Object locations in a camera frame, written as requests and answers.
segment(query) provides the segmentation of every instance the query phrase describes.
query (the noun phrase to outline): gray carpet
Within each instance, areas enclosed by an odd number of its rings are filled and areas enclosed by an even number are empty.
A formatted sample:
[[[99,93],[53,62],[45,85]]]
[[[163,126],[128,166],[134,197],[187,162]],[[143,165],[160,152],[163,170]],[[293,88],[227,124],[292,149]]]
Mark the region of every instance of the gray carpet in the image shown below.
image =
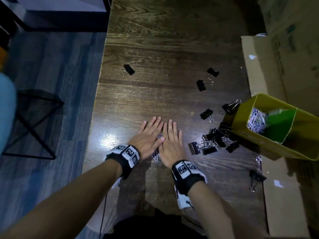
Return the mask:
[[[0,158],[0,231],[81,174],[106,33],[27,32],[16,36],[4,73],[17,90],[61,99],[65,105],[36,128],[55,160]],[[18,109],[34,124],[49,102],[19,99]],[[10,141],[25,132],[15,122]],[[48,156],[30,135],[9,152]],[[96,238],[85,228],[78,238]]]

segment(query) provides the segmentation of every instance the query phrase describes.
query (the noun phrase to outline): black furniture frame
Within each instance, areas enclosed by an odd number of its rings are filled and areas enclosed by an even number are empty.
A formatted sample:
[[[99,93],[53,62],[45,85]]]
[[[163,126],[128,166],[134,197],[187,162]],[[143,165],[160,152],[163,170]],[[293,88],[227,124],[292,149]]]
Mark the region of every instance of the black furniture frame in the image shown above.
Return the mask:
[[[31,95],[31,94],[24,94],[24,93],[18,93],[18,96],[24,96],[28,98],[33,98],[33,99],[40,99],[40,100],[45,100],[45,101],[51,101],[53,103],[58,104],[57,107],[52,109],[47,115],[45,115],[41,120],[39,120],[36,124],[31,126],[23,117],[22,115],[16,111],[16,119],[21,122],[21,124],[27,129],[26,132],[24,132],[22,135],[17,137],[12,143],[8,144],[2,153],[3,156],[11,156],[11,157],[25,157],[25,158],[39,158],[39,159],[49,159],[49,160],[54,160],[56,159],[56,156],[54,152],[52,151],[51,148],[44,142],[43,139],[40,138],[38,133],[34,130],[39,124],[41,124],[43,121],[45,121],[48,117],[50,117],[52,114],[54,114],[58,109],[60,109],[63,105],[64,102],[61,100],[56,100],[56,99],[49,99],[41,96],[36,96],[36,95]],[[41,144],[41,146],[50,154],[51,157],[43,157],[43,156],[33,156],[33,155],[23,155],[23,154],[14,154],[14,153],[6,153],[6,151],[11,148],[13,145],[15,145],[21,138],[26,136],[28,133],[31,133],[31,135]]]

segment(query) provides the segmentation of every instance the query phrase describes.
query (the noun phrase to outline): floor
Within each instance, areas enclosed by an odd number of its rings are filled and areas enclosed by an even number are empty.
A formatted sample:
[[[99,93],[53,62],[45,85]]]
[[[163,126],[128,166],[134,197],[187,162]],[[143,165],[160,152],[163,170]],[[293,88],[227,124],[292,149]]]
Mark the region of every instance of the floor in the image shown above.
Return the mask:
[[[83,172],[126,143],[142,121],[173,119],[184,132],[188,158],[206,174],[209,186],[266,231],[262,186],[255,193],[248,189],[257,154],[240,146],[231,154],[192,156],[187,147],[218,127],[223,104],[250,98],[240,36],[263,32],[264,26],[245,7],[256,3],[245,1],[113,0]],[[134,75],[122,76],[126,63]],[[220,74],[213,86],[206,84],[207,90],[199,92],[196,81],[209,82],[209,67]],[[214,111],[212,123],[199,116],[207,108]],[[154,208],[184,213],[177,207],[170,170],[147,160],[108,193],[103,231],[135,213],[152,214]],[[102,213],[100,206],[89,228],[99,230]]]
[[[26,32],[14,38],[4,72],[18,90],[55,97],[65,105],[36,128],[54,149],[55,160],[0,158],[0,231],[81,174],[105,38],[106,33],[63,32]],[[48,103],[19,100],[31,124],[50,108]],[[23,132],[16,122],[11,140]],[[29,135],[10,152],[47,156]],[[85,228],[78,237],[98,234]]]

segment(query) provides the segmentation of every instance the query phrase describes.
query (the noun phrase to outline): dark wood tabletop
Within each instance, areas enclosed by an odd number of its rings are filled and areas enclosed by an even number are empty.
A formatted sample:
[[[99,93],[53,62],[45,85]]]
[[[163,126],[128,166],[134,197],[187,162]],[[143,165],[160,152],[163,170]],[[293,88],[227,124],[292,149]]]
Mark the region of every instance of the dark wood tabletop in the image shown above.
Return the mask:
[[[247,34],[233,0],[113,0],[83,171],[125,144],[144,120],[173,119],[183,130],[188,159],[205,173],[209,186],[266,231],[262,185],[249,190],[257,154],[240,146],[231,154],[223,149],[192,156],[187,146],[218,127],[223,104],[250,98],[240,38]],[[124,64],[135,73],[123,76]],[[220,74],[200,92],[196,81],[209,82],[210,67]],[[214,111],[212,123],[199,116],[207,108]],[[149,159],[109,193],[104,230],[154,207],[181,214],[170,170]]]

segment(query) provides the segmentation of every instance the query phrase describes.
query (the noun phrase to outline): right hand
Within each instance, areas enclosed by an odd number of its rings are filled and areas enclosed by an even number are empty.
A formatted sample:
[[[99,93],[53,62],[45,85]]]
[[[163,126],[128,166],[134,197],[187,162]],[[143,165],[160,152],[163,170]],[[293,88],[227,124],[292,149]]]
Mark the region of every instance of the right hand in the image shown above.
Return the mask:
[[[177,132],[177,123],[173,123],[172,120],[169,120],[168,127],[167,123],[163,126],[162,135],[165,137],[165,141],[159,147],[159,156],[162,163],[171,169],[175,162],[186,159],[182,141],[182,131]]]

